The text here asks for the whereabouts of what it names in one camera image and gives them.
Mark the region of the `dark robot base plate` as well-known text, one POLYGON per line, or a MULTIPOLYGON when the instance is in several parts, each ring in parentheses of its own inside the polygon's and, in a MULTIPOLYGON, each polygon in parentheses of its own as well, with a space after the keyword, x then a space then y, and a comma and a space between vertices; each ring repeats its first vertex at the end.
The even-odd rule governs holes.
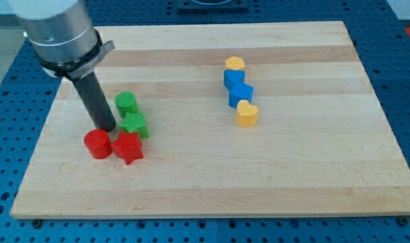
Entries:
POLYGON ((193 11, 247 10, 248 0, 178 0, 177 11, 180 13, 193 11))

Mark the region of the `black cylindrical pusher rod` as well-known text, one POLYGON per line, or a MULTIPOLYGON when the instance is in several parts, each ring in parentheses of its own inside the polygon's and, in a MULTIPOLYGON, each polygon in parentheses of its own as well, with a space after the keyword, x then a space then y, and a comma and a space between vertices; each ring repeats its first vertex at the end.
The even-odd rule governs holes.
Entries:
POLYGON ((96 128, 112 131, 116 121, 96 74, 91 72, 73 81, 73 85, 96 128))

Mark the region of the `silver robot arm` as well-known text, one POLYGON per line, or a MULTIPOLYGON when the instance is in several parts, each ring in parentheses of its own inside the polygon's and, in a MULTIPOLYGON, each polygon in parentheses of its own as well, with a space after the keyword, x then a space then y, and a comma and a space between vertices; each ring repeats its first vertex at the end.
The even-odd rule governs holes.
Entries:
POLYGON ((34 48, 43 70, 74 85, 97 128, 110 132, 116 121, 94 73, 115 49, 102 42, 81 0, 9 0, 24 36, 34 48))

